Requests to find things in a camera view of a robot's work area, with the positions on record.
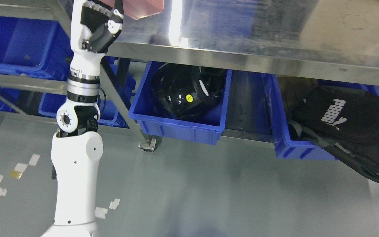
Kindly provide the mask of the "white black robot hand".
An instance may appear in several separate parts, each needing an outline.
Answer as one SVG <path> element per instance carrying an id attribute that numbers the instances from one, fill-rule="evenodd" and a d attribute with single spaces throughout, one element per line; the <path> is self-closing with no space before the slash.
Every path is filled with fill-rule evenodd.
<path id="1" fill-rule="evenodd" d="M 124 20 L 121 0 L 75 0 L 70 46 L 74 52 L 70 74 L 80 79 L 99 77 L 101 60 L 118 38 Z"/>

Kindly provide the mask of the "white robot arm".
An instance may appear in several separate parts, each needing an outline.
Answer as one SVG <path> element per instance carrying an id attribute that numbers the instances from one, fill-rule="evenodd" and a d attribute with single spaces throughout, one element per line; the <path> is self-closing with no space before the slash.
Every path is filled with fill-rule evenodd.
<path id="1" fill-rule="evenodd" d="M 72 76 L 57 111 L 51 161 L 57 175 L 54 222 L 44 237 L 96 237 L 96 183 L 103 141 L 97 132 L 98 76 Z"/>

